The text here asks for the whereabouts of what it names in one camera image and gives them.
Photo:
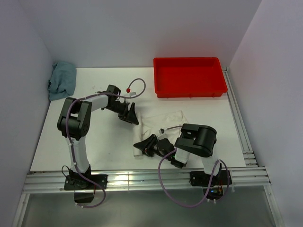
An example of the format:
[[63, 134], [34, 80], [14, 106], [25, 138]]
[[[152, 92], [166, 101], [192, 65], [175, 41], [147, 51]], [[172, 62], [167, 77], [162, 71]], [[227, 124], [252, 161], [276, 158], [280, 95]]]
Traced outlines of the white t shirt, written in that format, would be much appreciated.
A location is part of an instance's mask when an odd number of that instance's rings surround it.
[[182, 111], [152, 117], [143, 117], [140, 112], [136, 114], [139, 125], [133, 126], [133, 144], [141, 142], [153, 134], [161, 139], [167, 138], [171, 144], [174, 144], [180, 136], [182, 125], [188, 123]]

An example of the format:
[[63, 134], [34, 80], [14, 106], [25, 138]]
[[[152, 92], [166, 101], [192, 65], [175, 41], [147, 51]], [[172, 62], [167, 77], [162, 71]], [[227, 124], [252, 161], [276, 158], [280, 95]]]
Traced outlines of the red plastic bin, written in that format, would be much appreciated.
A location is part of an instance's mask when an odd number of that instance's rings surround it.
[[216, 57], [154, 58], [158, 98], [221, 97], [228, 91]]

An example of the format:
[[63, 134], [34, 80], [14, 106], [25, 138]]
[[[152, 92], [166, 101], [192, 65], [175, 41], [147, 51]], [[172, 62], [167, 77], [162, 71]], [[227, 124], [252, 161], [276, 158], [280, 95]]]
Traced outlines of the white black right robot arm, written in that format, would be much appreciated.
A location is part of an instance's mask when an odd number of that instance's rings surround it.
[[[167, 135], [167, 131], [172, 129], [180, 129], [180, 135], [174, 143]], [[148, 157], [160, 156], [177, 168], [184, 168], [191, 154], [199, 156], [203, 163], [205, 180], [209, 184], [216, 184], [222, 177], [222, 164], [214, 154], [216, 135], [217, 131], [210, 126], [185, 123], [161, 128], [157, 135], [151, 134], [148, 138], [134, 143], [134, 148]]]

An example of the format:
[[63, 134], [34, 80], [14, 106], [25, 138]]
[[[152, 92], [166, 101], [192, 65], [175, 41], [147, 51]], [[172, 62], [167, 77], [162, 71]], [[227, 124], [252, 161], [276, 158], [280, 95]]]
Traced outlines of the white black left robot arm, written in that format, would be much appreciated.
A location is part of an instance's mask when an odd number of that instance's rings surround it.
[[71, 156], [69, 175], [82, 189], [92, 184], [91, 168], [86, 152], [86, 136], [90, 128], [91, 113], [96, 110], [110, 110], [124, 122], [139, 125], [135, 103], [120, 102], [121, 90], [109, 85], [106, 91], [83, 98], [68, 97], [57, 122], [57, 129], [67, 140]]

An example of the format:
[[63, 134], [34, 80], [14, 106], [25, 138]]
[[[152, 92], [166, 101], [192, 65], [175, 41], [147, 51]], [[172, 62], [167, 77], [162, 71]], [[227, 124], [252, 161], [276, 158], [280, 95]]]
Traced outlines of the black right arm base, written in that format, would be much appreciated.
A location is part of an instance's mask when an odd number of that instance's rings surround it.
[[[206, 194], [210, 175], [204, 171], [190, 172], [189, 183], [193, 187], [203, 187], [203, 193]], [[232, 179], [229, 171], [219, 171], [218, 175], [213, 176], [207, 198], [210, 200], [219, 199], [224, 195], [223, 186], [232, 185]]]

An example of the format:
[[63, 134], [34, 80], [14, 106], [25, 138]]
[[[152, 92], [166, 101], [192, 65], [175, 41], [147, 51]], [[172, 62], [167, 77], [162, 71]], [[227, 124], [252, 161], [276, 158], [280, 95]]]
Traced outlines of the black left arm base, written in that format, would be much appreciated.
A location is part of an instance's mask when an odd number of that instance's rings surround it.
[[90, 167], [85, 173], [82, 173], [85, 179], [67, 166], [62, 166], [61, 173], [65, 177], [63, 189], [65, 191], [74, 191], [74, 201], [76, 203], [91, 203], [94, 200], [97, 189], [105, 190], [107, 188], [108, 175], [93, 175]]

